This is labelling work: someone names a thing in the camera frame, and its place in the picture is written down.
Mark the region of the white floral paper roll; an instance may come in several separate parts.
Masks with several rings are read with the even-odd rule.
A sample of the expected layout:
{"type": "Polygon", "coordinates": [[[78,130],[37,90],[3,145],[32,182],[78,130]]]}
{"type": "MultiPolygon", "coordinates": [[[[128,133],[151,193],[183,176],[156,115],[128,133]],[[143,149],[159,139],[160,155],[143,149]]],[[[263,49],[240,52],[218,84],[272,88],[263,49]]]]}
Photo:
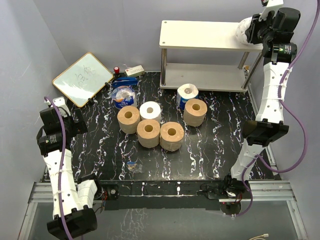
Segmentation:
{"type": "Polygon", "coordinates": [[[252,17],[247,17],[239,22],[235,36],[238,42],[240,42],[243,45],[252,45],[252,43],[248,42],[248,37],[246,35],[246,30],[250,27],[252,21],[252,17]]]}

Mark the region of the blue paper roll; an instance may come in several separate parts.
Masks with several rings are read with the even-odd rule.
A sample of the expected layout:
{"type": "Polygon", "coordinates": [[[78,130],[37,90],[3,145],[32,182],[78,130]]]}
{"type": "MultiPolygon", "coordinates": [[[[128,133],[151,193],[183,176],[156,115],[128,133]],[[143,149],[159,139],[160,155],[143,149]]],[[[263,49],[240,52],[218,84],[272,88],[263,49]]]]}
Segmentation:
{"type": "Polygon", "coordinates": [[[185,109],[188,100],[198,98],[199,90],[194,84],[186,83],[177,89],[176,104],[181,110],[185,109]]]}

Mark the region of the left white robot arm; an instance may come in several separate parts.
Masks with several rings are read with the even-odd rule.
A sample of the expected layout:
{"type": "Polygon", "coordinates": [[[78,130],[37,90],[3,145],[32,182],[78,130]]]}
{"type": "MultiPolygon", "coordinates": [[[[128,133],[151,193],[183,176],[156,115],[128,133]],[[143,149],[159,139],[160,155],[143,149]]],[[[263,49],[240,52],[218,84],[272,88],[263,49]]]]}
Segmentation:
{"type": "Polygon", "coordinates": [[[75,182],[72,170],[71,141],[88,131],[79,109],[74,120],[67,108],[53,107],[40,112],[43,122],[37,144],[47,166],[53,197],[53,219],[48,232],[59,240],[71,240],[97,229],[94,200],[103,195],[102,185],[94,174],[75,182]]]}

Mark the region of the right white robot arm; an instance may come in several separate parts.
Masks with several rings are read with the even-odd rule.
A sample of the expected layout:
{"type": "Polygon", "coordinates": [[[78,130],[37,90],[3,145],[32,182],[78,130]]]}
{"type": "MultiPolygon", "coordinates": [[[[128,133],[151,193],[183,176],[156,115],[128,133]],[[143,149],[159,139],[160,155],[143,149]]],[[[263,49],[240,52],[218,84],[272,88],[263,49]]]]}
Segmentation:
{"type": "Polygon", "coordinates": [[[300,17],[299,10],[278,6],[245,18],[237,26],[235,36],[240,43],[262,45],[264,84],[257,116],[245,122],[241,151],[224,178],[223,194],[230,199],[246,191],[257,156],[289,131],[289,126],[284,124],[281,101],[290,75],[287,70],[298,51],[291,39],[300,17]]]}

